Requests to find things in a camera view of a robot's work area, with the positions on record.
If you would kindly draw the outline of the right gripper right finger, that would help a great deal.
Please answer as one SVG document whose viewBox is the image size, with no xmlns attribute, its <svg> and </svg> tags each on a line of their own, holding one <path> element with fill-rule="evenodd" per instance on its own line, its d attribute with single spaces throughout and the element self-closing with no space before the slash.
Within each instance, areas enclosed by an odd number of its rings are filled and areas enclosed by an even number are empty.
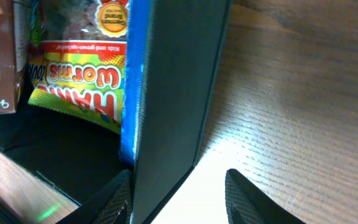
<svg viewBox="0 0 358 224">
<path fill-rule="evenodd" d="M 229 224 L 304 224 L 236 169 L 226 172 L 225 202 Z"/>
</svg>

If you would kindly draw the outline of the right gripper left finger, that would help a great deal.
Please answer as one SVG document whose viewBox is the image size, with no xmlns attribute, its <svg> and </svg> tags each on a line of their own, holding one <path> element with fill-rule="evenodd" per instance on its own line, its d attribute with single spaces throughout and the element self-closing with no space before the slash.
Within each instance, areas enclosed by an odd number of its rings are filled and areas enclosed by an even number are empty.
<svg viewBox="0 0 358 224">
<path fill-rule="evenodd" d="M 132 213 L 132 172 L 121 171 L 89 201 L 58 224 L 130 224 Z"/>
</svg>

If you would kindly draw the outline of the Haribo sour worms bag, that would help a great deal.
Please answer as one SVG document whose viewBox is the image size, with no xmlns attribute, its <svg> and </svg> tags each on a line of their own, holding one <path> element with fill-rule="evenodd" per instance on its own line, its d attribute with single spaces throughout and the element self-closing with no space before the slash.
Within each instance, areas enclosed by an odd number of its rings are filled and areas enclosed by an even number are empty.
<svg viewBox="0 0 358 224">
<path fill-rule="evenodd" d="M 128 0 L 32 1 L 29 104 L 120 133 Z"/>
</svg>

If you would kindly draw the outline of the dark green gift box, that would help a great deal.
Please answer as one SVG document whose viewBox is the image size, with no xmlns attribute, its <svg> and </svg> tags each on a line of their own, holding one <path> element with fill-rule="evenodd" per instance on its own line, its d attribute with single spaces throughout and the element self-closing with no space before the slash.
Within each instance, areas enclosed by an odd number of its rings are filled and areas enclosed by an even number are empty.
<svg viewBox="0 0 358 224">
<path fill-rule="evenodd" d="M 0 114 L 0 223 L 57 223 L 123 170 L 130 223 L 150 222 L 196 164 L 229 1 L 151 1 L 135 164 L 121 131 L 29 104 L 25 65 L 15 113 Z"/>
</svg>

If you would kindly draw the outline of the blue cookie wrapper pack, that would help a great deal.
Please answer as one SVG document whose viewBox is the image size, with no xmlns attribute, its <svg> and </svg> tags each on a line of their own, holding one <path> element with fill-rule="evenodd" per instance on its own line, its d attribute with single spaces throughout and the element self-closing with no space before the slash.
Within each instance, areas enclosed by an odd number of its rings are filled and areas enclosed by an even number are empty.
<svg viewBox="0 0 358 224">
<path fill-rule="evenodd" d="M 150 3 L 151 0 L 129 1 L 129 30 L 127 33 L 120 158 L 130 165 L 135 164 L 139 138 Z"/>
</svg>

